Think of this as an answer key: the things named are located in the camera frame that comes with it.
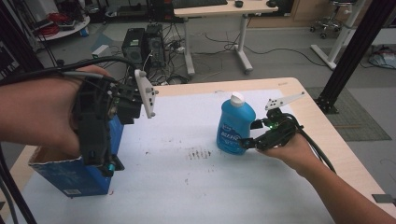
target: blue box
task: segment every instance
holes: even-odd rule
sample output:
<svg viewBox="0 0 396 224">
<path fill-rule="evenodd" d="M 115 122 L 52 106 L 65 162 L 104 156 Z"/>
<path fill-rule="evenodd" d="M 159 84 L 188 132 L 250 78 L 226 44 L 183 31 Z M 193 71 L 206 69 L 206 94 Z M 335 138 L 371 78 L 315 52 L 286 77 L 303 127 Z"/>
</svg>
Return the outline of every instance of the blue box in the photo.
<svg viewBox="0 0 396 224">
<path fill-rule="evenodd" d="M 117 116 L 109 122 L 111 151 L 119 151 L 123 125 Z M 58 150 L 39 147 L 29 165 L 67 197 L 103 195 L 108 193 L 111 177 L 104 177 L 93 166 L 85 166 L 82 158 Z"/>
</svg>

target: blue bottle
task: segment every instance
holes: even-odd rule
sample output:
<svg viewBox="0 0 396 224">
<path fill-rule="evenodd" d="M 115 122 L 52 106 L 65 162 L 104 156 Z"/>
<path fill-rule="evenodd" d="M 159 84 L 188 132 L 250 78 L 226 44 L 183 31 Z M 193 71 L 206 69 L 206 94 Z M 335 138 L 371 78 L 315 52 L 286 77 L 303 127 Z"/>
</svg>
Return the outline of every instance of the blue bottle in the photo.
<svg viewBox="0 0 396 224">
<path fill-rule="evenodd" d="M 233 92 L 231 99 L 221 106 L 217 144 L 221 150 L 242 155 L 245 150 L 239 146 L 238 139 L 250 137 L 250 124 L 256 118 L 253 108 L 245 102 L 244 96 Z"/>
</svg>

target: stain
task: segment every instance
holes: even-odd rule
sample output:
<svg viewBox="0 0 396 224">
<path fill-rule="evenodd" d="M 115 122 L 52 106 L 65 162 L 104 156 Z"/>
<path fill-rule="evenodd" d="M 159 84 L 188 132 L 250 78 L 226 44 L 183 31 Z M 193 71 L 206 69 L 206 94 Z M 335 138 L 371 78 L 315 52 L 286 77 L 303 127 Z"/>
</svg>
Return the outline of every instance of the stain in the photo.
<svg viewBox="0 0 396 224">
<path fill-rule="evenodd" d="M 190 158 L 190 160 L 208 159 L 212 155 L 212 152 L 201 149 L 201 147 L 190 147 L 186 149 L 189 151 L 186 159 Z"/>
</svg>

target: hand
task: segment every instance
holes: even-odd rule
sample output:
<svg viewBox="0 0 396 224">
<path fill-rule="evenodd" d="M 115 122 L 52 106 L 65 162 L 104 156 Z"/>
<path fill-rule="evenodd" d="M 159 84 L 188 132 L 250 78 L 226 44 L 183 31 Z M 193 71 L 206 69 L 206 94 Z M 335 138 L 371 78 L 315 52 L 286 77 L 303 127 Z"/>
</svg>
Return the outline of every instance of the hand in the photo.
<svg viewBox="0 0 396 224">
<path fill-rule="evenodd" d="M 78 69 L 109 76 L 98 66 Z M 79 156 L 72 109 L 81 80 L 47 77 L 0 88 L 0 140 L 61 150 Z"/>
<path fill-rule="evenodd" d="M 299 133 L 295 134 L 283 147 L 273 147 L 264 151 L 257 150 L 264 155 L 282 160 L 301 176 L 305 176 L 312 167 L 323 165 L 315 156 L 311 146 Z"/>
</svg>

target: chair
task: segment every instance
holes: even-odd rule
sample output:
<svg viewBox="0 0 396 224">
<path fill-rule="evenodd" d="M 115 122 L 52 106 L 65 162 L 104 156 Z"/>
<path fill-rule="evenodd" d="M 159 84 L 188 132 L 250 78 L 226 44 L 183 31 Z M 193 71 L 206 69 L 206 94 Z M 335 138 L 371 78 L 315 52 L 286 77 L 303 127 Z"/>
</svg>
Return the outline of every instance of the chair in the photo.
<svg viewBox="0 0 396 224">
<path fill-rule="evenodd" d="M 343 23 L 337 20 L 335 17 L 340 10 L 340 7 L 351 7 L 355 5 L 358 0 L 330 0 L 329 3 L 335 5 L 335 10 L 332 12 L 330 17 L 322 18 L 319 21 L 315 21 L 315 25 L 311 26 L 310 31 L 315 32 L 317 27 L 322 29 L 320 38 L 326 39 L 326 31 L 328 28 L 332 28 L 335 32 L 339 32 L 343 27 Z"/>
</svg>

